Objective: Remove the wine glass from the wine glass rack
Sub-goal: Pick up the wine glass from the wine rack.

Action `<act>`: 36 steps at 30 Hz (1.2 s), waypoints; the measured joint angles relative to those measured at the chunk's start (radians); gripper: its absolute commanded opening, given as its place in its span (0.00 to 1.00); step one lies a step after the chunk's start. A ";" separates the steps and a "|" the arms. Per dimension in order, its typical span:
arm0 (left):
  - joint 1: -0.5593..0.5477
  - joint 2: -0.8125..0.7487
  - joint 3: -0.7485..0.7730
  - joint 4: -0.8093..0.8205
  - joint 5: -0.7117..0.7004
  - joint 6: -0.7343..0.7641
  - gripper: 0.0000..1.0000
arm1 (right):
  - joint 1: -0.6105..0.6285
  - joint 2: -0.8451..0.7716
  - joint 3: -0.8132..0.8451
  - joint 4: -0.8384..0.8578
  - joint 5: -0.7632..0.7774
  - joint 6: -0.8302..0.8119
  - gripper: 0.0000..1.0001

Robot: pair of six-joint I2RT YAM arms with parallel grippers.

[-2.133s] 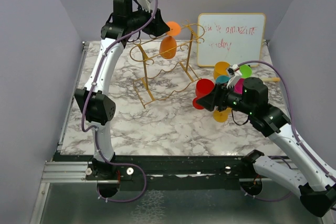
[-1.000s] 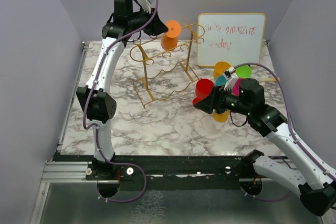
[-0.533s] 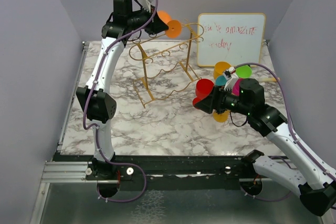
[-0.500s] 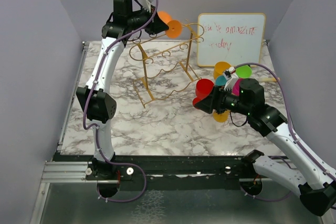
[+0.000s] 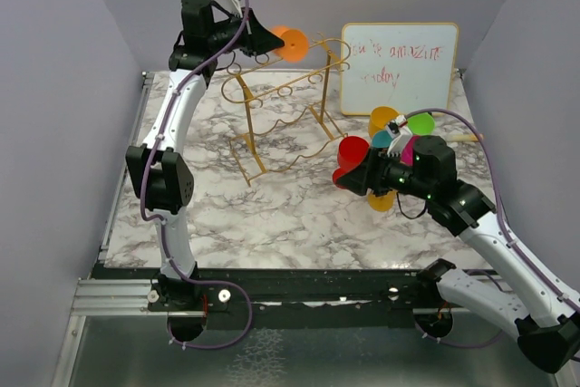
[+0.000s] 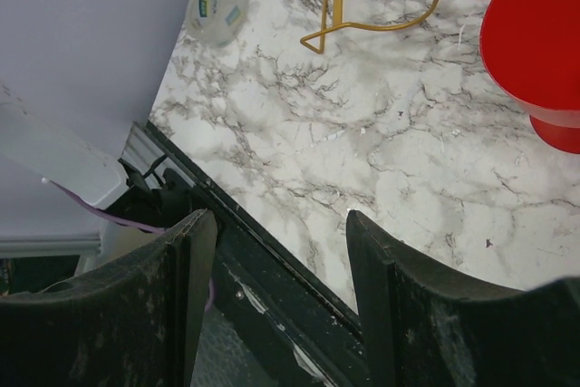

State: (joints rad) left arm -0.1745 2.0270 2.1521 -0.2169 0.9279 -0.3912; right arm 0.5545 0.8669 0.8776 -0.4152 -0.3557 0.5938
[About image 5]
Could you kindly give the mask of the red wine glass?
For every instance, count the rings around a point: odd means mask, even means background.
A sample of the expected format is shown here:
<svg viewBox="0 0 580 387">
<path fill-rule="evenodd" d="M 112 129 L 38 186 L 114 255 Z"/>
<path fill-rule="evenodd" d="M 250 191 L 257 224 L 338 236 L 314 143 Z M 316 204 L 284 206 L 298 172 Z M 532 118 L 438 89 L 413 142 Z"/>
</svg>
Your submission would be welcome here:
<svg viewBox="0 0 580 387">
<path fill-rule="evenodd" d="M 359 136 L 344 137 L 338 146 L 338 168 L 333 172 L 332 179 L 335 186 L 339 186 L 338 179 L 355 169 L 366 157 L 369 142 Z"/>
</svg>

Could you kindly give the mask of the amber wine glass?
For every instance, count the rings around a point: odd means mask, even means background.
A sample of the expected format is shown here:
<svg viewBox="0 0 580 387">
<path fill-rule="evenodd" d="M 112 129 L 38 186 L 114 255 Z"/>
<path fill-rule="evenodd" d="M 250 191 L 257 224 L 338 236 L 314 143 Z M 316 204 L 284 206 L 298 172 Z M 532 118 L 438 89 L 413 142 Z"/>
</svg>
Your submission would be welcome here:
<svg viewBox="0 0 580 387">
<path fill-rule="evenodd" d="M 393 208 L 394 202 L 396 199 L 396 192 L 391 190 L 384 195 L 375 195 L 374 193 L 370 192 L 367 195 L 367 201 L 369 206 L 378 212 L 387 212 Z"/>
</svg>

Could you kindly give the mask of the teal wine glass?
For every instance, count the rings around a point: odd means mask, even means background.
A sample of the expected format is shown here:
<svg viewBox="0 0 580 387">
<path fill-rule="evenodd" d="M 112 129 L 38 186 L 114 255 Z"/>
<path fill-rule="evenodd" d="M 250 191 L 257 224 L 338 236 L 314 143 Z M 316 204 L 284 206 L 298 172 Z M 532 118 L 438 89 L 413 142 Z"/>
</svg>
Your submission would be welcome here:
<svg viewBox="0 0 580 387">
<path fill-rule="evenodd" d="M 377 149 L 388 149 L 393 141 L 393 136 L 390 131 L 381 130 L 377 131 L 372 136 L 371 146 Z"/>
</svg>

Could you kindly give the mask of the magenta wine glass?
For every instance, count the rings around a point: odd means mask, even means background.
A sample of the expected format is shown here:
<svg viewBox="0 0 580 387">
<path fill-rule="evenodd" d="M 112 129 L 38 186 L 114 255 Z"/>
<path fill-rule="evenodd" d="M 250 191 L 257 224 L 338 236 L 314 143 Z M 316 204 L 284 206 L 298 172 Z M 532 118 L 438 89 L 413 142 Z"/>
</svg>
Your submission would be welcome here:
<svg viewBox="0 0 580 387">
<path fill-rule="evenodd" d="M 401 162 L 411 166 L 413 164 L 413 145 L 419 136 L 412 136 L 401 153 Z"/>
</svg>

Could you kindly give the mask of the orange wine glass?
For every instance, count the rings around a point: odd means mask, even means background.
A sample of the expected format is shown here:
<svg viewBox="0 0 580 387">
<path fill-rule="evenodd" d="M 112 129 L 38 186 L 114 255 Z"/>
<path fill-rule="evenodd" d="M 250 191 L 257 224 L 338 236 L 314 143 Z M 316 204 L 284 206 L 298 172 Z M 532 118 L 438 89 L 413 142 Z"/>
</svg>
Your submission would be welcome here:
<svg viewBox="0 0 580 387">
<path fill-rule="evenodd" d="M 284 42 L 284 46 L 275 49 L 273 54 L 288 63 L 299 63 L 306 57 L 309 51 L 309 42 L 302 31 L 279 25 L 273 27 L 271 32 Z"/>
</svg>

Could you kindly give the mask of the yellow wine glass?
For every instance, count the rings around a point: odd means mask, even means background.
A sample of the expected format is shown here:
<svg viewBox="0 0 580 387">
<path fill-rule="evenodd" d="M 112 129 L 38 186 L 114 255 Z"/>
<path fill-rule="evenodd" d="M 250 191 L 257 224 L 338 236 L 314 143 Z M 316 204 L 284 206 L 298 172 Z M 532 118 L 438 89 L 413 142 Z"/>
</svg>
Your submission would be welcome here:
<svg viewBox="0 0 580 387">
<path fill-rule="evenodd" d="M 374 135 L 382 131 L 390 121 L 396 119 L 400 114 L 391 107 L 379 106 L 371 111 L 368 121 L 368 133 L 372 139 Z"/>
</svg>

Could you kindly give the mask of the green wine glass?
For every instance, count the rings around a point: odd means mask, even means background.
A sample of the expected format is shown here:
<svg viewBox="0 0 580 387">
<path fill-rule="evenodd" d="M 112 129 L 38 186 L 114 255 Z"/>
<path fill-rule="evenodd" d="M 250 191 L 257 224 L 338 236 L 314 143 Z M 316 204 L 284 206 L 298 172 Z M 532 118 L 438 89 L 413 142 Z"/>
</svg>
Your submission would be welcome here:
<svg viewBox="0 0 580 387">
<path fill-rule="evenodd" d="M 407 124 L 414 136 L 431 135 L 435 129 L 435 120 L 428 112 L 408 117 Z"/>
</svg>

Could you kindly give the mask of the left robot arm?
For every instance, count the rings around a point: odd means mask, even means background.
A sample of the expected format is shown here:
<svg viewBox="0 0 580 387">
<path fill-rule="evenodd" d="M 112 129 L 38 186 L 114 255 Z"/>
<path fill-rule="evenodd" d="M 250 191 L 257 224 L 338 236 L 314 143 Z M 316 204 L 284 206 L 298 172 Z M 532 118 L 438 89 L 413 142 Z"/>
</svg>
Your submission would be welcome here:
<svg viewBox="0 0 580 387">
<path fill-rule="evenodd" d="M 223 7 L 215 0 L 181 0 L 182 29 L 169 56 L 169 86 L 161 109 L 138 146 L 125 155 L 130 182 L 143 220 L 155 224 L 162 257 L 160 272 L 176 280 L 169 299 L 187 310 L 200 297 L 194 279 L 197 262 L 189 246 L 186 211 L 194 177 L 182 152 L 193 114 L 225 53 L 239 50 L 257 57 L 281 48 L 283 40 L 256 19 L 249 5 L 216 20 Z"/>
</svg>

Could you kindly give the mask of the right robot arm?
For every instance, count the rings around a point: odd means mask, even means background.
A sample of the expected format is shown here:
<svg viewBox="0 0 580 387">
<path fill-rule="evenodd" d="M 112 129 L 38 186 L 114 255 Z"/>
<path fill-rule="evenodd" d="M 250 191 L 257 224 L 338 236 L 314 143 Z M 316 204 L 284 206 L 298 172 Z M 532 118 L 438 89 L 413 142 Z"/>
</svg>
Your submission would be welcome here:
<svg viewBox="0 0 580 387">
<path fill-rule="evenodd" d="M 424 305 L 445 300 L 469 309 L 515 339 L 522 354 L 547 373 L 559 372 L 578 353 L 578 291 L 527 248 L 480 189 L 459 179 L 455 152 L 444 139 L 416 140 L 412 165 L 369 148 L 355 167 L 340 170 L 336 184 L 358 196 L 394 190 L 424 200 L 427 213 L 478 252 L 512 290 L 507 295 L 478 284 L 438 260 L 416 285 Z"/>
</svg>

